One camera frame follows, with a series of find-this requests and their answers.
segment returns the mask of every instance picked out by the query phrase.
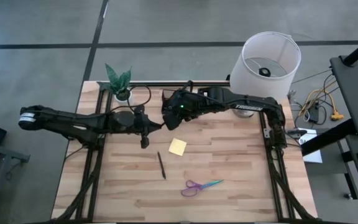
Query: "wooden tabletop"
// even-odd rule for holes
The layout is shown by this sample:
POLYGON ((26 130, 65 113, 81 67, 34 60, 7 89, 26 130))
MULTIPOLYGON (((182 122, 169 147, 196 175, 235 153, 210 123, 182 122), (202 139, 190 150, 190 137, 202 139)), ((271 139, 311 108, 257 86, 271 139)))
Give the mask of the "wooden tabletop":
MULTIPOLYGON (((151 89, 152 99, 146 104, 145 113, 150 120, 162 123, 161 94, 162 89, 167 88, 151 89)), ((77 113, 94 113, 98 90, 96 82, 84 82, 77 113)), ((136 88, 133 94, 136 104, 149 97, 144 88, 136 88)), ((288 101, 281 104, 287 119, 286 127, 293 128, 288 101)), ((140 136, 107 136, 94 222, 277 221, 257 113, 249 119, 238 118, 231 110, 206 114, 182 122, 174 131, 163 127, 151 133, 149 139, 150 146, 141 149, 140 136), (183 157, 168 152, 173 138, 187 142, 183 157), (161 174, 157 151, 161 153, 166 180, 161 174), (195 197, 180 194, 186 180, 203 184, 218 179, 224 181, 195 197)), ((78 142, 71 142, 67 153, 80 147, 78 142)), ((52 218, 64 212, 78 193, 85 159, 86 149, 66 161, 52 218)), ((316 217, 300 149, 286 148, 284 161, 291 191, 316 217)))

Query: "sticky note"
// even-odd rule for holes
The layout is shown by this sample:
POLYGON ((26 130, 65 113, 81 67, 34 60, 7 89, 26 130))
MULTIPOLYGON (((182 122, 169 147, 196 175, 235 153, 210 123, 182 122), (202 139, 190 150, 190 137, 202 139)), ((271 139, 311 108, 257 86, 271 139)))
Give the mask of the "sticky note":
POLYGON ((171 146, 169 147, 169 151, 178 155, 178 156, 183 156, 183 153, 185 152, 186 145, 187 145, 187 142, 173 138, 173 140, 171 142, 171 146))

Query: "pen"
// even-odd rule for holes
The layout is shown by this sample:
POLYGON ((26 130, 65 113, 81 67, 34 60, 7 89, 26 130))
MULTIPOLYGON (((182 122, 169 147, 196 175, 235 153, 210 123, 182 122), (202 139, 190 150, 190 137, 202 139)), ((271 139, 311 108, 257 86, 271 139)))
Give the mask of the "pen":
POLYGON ((165 176, 164 166, 162 165, 160 152, 157 151, 157 155, 158 155, 158 159, 159 159, 159 161, 160 161, 162 177, 166 180, 167 177, 165 176))

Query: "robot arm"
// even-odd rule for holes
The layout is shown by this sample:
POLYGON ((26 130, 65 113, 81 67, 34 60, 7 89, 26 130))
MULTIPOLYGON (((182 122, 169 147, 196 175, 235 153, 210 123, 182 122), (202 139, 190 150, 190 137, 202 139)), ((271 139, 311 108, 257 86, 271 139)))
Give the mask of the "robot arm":
POLYGON ((272 97, 262 98, 232 93, 221 87, 199 88, 192 93, 192 82, 189 81, 182 89, 163 92, 163 120, 169 130, 179 126, 181 121, 189 121, 206 113, 217 113, 228 109, 261 111, 266 114, 274 146, 284 148, 285 117, 282 106, 272 97))
POLYGON ((134 112, 120 111, 82 115, 57 111, 44 106, 21 108, 19 126, 25 130, 46 129, 66 138, 75 138, 86 146, 94 146, 100 134, 139 134, 141 146, 149 145, 147 135, 161 128, 144 114, 144 106, 134 112))

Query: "concrete floor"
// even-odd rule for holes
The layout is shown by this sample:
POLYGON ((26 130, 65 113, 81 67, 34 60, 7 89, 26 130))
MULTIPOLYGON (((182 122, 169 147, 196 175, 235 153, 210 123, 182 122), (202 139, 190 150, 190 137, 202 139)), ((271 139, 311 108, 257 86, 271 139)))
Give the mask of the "concrete floor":
MULTIPOLYGON (((0 0, 0 44, 90 44, 102 2, 0 0)), ((110 0, 99 42, 238 42, 262 31, 290 34, 296 41, 358 40, 358 1, 110 0)), ((331 57, 356 47, 301 46, 302 63, 294 80, 328 69, 331 57)), ((133 80, 222 80, 240 51, 241 47, 98 49, 89 79, 106 80, 103 64, 109 63, 118 72, 132 66, 133 80)), ((89 54, 89 49, 0 50, 0 127, 8 131, 4 145, 31 154, 30 162, 14 171, 0 194, 0 223, 49 219, 67 141, 48 131, 21 130, 19 110, 40 104, 75 111, 89 54)), ((296 100, 303 103, 327 75, 292 85, 296 100)), ((341 92, 333 97, 348 118, 341 92)), ((298 125, 309 126, 301 119, 298 125)), ((322 127, 335 125, 327 120, 322 127)), ((342 198, 348 191, 342 175, 309 178, 320 218, 358 223, 358 200, 342 198)))

